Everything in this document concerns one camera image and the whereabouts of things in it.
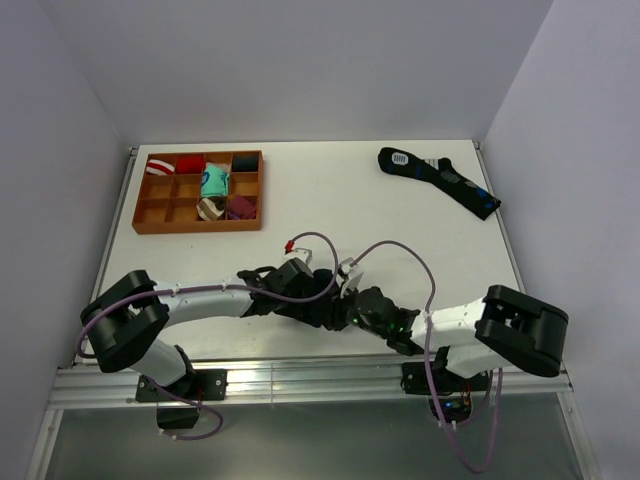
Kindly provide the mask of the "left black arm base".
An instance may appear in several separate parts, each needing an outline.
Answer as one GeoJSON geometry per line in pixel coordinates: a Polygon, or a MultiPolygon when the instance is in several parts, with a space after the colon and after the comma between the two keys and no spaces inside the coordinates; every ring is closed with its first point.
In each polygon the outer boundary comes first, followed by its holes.
{"type": "Polygon", "coordinates": [[[171,432],[181,432],[196,426],[204,414],[204,402],[224,400],[226,387],[225,369],[196,370],[191,380],[176,382],[167,387],[158,387],[148,377],[141,375],[135,401],[156,404],[158,427],[171,432]]]}

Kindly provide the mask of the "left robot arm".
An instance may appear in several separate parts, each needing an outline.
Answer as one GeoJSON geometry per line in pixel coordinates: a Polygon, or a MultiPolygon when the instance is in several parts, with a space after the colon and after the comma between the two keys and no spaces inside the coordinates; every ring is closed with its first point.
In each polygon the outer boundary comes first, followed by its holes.
{"type": "Polygon", "coordinates": [[[335,270],[313,271],[298,257],[199,286],[162,286],[134,270],[81,312],[79,341],[88,340],[93,352],[78,355],[96,359],[104,373],[132,369],[170,398],[183,399],[194,389],[195,373],[181,347],[159,339],[164,329],[217,317],[304,317],[331,298],[336,276],[335,270]]]}

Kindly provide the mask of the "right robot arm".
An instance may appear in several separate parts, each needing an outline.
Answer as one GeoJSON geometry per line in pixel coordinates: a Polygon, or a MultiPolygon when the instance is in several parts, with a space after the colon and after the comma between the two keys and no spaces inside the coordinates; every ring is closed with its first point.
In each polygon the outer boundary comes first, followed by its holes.
{"type": "Polygon", "coordinates": [[[359,328],[404,356],[440,353],[433,378],[452,390],[465,379],[509,365],[538,377],[558,376],[568,324],[560,308],[504,285],[431,313],[401,308],[371,287],[333,300],[327,328],[359,328]]]}

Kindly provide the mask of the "purple sock roll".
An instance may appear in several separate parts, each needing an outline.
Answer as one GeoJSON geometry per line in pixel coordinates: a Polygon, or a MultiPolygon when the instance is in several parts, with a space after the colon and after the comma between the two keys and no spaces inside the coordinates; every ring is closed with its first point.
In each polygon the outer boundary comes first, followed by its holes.
{"type": "Polygon", "coordinates": [[[257,206],[249,198],[242,195],[230,197],[227,209],[232,219],[253,220],[257,218],[257,206]]]}

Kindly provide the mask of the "brown white sock roll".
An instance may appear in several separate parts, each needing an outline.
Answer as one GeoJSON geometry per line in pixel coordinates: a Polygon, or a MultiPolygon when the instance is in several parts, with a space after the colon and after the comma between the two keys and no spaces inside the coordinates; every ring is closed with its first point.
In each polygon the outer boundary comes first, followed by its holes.
{"type": "Polygon", "coordinates": [[[226,205],[226,197],[203,197],[196,205],[196,210],[201,220],[218,221],[225,218],[226,205]]]}

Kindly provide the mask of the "dark navy sock roll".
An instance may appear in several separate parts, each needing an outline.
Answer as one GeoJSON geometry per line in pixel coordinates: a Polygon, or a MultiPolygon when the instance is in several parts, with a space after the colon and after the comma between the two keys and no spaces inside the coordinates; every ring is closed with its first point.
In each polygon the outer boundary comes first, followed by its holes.
{"type": "Polygon", "coordinates": [[[232,171],[239,173],[257,172],[259,170],[259,156],[234,155],[232,158],[232,171]]]}

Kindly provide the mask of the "teal sock roll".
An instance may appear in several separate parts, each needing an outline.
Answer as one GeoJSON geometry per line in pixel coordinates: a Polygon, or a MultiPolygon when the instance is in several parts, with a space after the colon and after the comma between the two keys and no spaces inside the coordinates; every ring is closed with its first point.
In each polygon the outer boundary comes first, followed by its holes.
{"type": "Polygon", "coordinates": [[[202,197],[227,196],[229,193],[230,174],[214,164],[208,164],[201,178],[202,197]]]}

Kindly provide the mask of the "red white striped sock roll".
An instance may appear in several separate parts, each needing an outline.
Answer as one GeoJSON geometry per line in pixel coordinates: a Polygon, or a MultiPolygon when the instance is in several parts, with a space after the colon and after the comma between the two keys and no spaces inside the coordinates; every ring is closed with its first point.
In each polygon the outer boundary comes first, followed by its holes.
{"type": "Polygon", "coordinates": [[[145,166],[145,173],[154,176],[171,176],[175,172],[175,166],[160,159],[149,159],[145,166]]]}

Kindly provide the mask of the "brown wooden organizer tray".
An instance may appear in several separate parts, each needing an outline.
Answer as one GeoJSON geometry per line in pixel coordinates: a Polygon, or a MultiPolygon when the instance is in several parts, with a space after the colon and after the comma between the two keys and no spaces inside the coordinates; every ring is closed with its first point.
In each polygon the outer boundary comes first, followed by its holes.
{"type": "Polygon", "coordinates": [[[137,192],[132,218],[132,227],[138,234],[182,234],[212,232],[258,231],[262,227],[264,159],[260,150],[236,151],[192,151],[173,153],[149,153],[143,157],[143,176],[137,192]],[[230,174],[230,197],[242,195],[257,206],[257,218],[253,220],[232,219],[226,205],[226,216],[218,221],[203,221],[196,205],[201,196],[201,178],[205,170],[195,175],[154,176],[145,173],[149,159],[160,159],[175,166],[181,155],[199,154],[205,159],[205,167],[214,164],[230,174]],[[259,156],[257,172],[232,171],[234,155],[259,156]]]}

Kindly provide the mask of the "black blue patterned sock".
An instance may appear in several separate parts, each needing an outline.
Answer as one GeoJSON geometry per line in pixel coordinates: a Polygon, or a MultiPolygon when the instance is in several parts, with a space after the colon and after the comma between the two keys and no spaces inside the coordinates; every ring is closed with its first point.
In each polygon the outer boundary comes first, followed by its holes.
{"type": "Polygon", "coordinates": [[[460,174],[447,157],[422,159],[394,147],[384,147],[377,157],[382,172],[433,185],[481,220],[501,206],[485,188],[460,174]]]}

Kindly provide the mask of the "aluminium table frame rail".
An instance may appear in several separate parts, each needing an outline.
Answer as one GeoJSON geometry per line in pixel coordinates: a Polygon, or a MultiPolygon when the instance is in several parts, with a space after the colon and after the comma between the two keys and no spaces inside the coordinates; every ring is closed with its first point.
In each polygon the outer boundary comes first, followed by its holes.
{"type": "MultiPolygon", "coordinates": [[[[400,386],[399,356],[347,356],[292,360],[200,361],[197,370],[227,371],[221,406],[409,399],[400,386]]],[[[139,375],[132,370],[104,374],[80,364],[55,375],[47,407],[84,410],[139,407],[139,375]]]]}

